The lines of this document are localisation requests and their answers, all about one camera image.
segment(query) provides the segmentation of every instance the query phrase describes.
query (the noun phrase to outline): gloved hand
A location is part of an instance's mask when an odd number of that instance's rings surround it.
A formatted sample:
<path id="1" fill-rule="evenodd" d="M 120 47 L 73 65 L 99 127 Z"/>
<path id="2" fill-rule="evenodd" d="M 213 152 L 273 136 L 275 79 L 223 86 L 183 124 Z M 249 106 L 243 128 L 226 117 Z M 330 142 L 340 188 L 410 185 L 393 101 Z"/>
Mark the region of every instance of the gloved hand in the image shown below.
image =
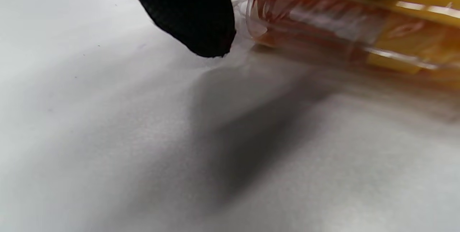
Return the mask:
<path id="1" fill-rule="evenodd" d="M 230 0 L 139 0 L 154 23 L 203 57 L 222 57 L 235 38 Z"/>

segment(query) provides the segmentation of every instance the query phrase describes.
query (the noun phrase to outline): white table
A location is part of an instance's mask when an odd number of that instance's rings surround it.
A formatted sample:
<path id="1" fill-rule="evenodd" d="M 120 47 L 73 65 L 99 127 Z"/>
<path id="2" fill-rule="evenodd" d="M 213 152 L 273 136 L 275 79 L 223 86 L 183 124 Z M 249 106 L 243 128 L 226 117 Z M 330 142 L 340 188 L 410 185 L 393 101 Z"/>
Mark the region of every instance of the white table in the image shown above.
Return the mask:
<path id="1" fill-rule="evenodd" d="M 0 0 L 0 64 L 2 232 L 460 230 L 458 125 L 196 57 L 137 0 Z"/>

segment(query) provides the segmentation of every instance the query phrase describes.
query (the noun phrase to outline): transparent plastic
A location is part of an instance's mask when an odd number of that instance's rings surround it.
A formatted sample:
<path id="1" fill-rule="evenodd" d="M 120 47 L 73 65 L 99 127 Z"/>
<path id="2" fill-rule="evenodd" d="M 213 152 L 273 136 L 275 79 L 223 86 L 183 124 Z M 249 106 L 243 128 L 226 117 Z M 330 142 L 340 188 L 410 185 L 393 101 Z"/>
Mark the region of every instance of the transparent plastic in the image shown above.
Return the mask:
<path id="1" fill-rule="evenodd" d="M 255 42 L 460 89 L 460 0 L 248 0 Z"/>

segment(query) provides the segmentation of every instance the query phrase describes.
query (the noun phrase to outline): black glove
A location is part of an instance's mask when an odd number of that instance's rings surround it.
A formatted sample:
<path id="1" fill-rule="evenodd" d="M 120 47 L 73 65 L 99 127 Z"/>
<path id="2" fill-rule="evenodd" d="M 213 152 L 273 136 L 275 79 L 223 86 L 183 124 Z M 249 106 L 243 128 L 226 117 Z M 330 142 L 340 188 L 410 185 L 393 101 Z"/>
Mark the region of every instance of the black glove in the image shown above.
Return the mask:
<path id="1" fill-rule="evenodd" d="M 203 57 L 224 56 L 235 38 L 230 0 L 139 0 L 154 23 Z"/>

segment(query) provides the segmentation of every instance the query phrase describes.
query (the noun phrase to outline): white surface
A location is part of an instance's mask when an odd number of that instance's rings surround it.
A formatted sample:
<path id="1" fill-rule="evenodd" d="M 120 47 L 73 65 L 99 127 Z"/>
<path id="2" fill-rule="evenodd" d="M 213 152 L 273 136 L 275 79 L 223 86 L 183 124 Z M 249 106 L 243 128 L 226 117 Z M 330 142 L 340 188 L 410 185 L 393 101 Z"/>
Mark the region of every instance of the white surface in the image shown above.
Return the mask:
<path id="1" fill-rule="evenodd" d="M 0 5 L 2 232 L 460 230 L 454 124 L 195 57 L 136 0 Z"/>

